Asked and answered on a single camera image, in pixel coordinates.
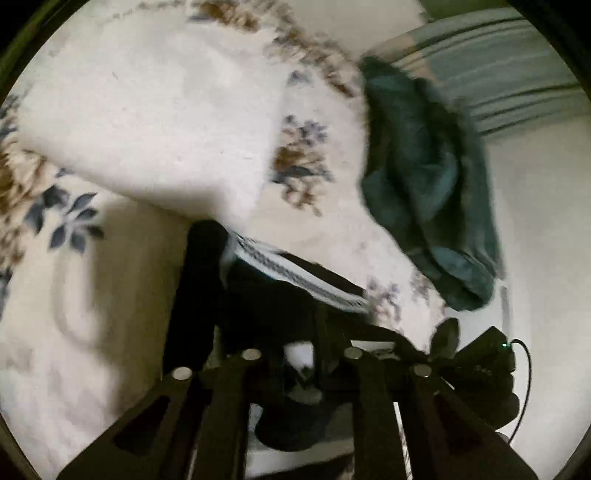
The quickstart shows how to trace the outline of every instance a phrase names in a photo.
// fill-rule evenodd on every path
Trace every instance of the black frame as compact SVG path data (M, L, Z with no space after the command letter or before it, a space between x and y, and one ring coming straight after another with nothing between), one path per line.
M25 66L45 41L87 0L28 0L11 5L0 28L0 104ZM591 98L591 37L582 7L560 0L510 0L514 8L547 38ZM8 431L0 417L0 427ZM588 478L591 473L591 428L556 480ZM14 452L0 447L0 472L7 478L30 480L16 467Z

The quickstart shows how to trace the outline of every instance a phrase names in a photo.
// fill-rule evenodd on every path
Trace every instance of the dark green towel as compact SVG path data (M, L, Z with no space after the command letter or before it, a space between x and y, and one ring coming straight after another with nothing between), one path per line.
M374 219L455 310L484 306L499 249L483 145L461 108L390 64L361 63L369 152L361 188Z

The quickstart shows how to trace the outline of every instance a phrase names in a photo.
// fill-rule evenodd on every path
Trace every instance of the white wall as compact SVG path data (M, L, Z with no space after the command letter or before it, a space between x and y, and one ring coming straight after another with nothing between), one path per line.
M489 142L489 164L512 336L529 339L534 363L514 447L546 480L591 423L591 118ZM523 361L518 354L521 391Z
M356 56L426 23L418 0L290 0L288 3L308 33L325 33Z

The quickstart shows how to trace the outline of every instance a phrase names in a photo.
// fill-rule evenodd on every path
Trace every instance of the metal screw head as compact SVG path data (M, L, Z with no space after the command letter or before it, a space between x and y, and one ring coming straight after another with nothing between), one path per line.
M261 351L256 348L249 348L242 352L242 358L244 360L259 360L261 355Z
M425 364L418 364L413 367L414 374L418 377L427 378L431 375L431 367Z
M357 360L361 358L363 355L363 350L361 348L357 348L356 346L350 346L345 349L345 357L349 360Z
M193 371L189 367L178 367L173 370L173 378L175 380L186 380L191 378Z

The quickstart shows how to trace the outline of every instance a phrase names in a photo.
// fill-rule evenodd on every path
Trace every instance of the black cable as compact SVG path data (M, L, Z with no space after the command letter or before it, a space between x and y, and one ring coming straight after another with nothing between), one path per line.
M512 340L511 345L513 345L514 343L521 345L523 347L523 350L525 350L525 354L527 355L527 365L528 365L529 373L527 376L527 391L525 392L525 400L523 402L523 408L521 409L521 415L519 415L519 420L517 420L517 425L515 425L515 430L513 430L513 434L509 438L509 444L511 444L511 442L515 438L515 434L517 433L517 430L519 430L519 427L521 427L521 421L523 420L523 415L525 413L525 409L527 408L527 403L530 400L530 391L531 391L531 355L530 355L530 351L528 350L527 345L524 342L522 342L521 340L519 340L519 339Z

